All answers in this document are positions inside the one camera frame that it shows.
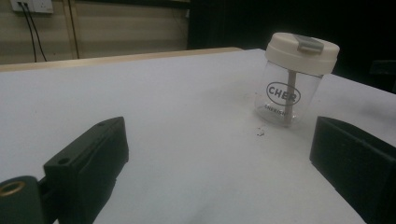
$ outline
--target screw hole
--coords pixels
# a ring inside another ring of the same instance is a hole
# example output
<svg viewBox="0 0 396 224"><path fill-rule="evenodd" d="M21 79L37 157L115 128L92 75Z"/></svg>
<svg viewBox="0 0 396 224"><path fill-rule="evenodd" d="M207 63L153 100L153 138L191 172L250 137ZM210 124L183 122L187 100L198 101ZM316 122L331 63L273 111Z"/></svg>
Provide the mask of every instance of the screw hole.
<svg viewBox="0 0 396 224"><path fill-rule="evenodd" d="M58 164L63 165L63 164L68 163L69 161L70 161L69 158L63 158L63 159L61 159L61 160L58 161Z"/></svg>
<svg viewBox="0 0 396 224"><path fill-rule="evenodd" d="M13 193L16 193L23 189L25 186L25 183L22 181L15 181L11 182L9 184L4 185L3 187L0 187L0 197L5 197L8 195L11 195Z"/></svg>

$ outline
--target white tabletop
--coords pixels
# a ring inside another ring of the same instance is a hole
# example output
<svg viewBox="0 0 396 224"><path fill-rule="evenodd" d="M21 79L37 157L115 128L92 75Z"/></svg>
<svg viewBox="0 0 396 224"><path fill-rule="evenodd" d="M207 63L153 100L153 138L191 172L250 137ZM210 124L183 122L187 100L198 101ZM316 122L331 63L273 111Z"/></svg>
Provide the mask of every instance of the white tabletop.
<svg viewBox="0 0 396 224"><path fill-rule="evenodd" d="M130 161L95 223L364 223L315 169L317 115L396 146L396 97L328 75L292 129L254 112L264 51L0 73L0 182L123 116Z"/></svg>

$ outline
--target wall outlet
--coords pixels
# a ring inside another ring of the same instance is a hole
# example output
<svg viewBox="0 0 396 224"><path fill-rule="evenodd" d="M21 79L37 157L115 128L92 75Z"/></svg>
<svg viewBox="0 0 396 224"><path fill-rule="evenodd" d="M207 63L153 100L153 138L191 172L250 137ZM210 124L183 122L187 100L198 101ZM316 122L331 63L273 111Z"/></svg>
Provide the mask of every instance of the wall outlet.
<svg viewBox="0 0 396 224"><path fill-rule="evenodd" d="M53 13L52 1L51 0L34 0L33 6L35 12L38 13Z"/></svg>
<svg viewBox="0 0 396 224"><path fill-rule="evenodd" d="M11 0L12 10L23 11L20 3L27 4L27 6L29 7L29 10L31 12L35 11L35 8L33 7L33 0Z"/></svg>
<svg viewBox="0 0 396 224"><path fill-rule="evenodd" d="M27 4L30 12L53 13L51 0L10 0L12 10L23 11L19 3Z"/></svg>

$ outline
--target white lid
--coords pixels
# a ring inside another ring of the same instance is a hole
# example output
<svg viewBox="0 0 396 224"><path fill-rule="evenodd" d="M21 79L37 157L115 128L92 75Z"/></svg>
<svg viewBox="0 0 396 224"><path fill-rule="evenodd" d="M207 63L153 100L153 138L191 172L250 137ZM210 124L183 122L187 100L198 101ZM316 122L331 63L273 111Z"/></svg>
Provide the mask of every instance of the white lid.
<svg viewBox="0 0 396 224"><path fill-rule="evenodd" d="M301 35L275 33L265 51L268 61L284 68L322 76L330 74L340 48L328 41Z"/></svg>

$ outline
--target dark background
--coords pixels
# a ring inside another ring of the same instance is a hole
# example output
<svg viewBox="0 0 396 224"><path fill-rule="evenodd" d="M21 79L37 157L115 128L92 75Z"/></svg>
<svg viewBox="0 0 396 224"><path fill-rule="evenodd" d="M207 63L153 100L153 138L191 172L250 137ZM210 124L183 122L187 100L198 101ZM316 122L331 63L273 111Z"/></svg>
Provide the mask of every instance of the dark background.
<svg viewBox="0 0 396 224"><path fill-rule="evenodd" d="M273 33L307 35L340 47L333 74L391 91L396 76L370 68L396 60L392 9L374 0L191 0L188 49L266 49Z"/></svg>

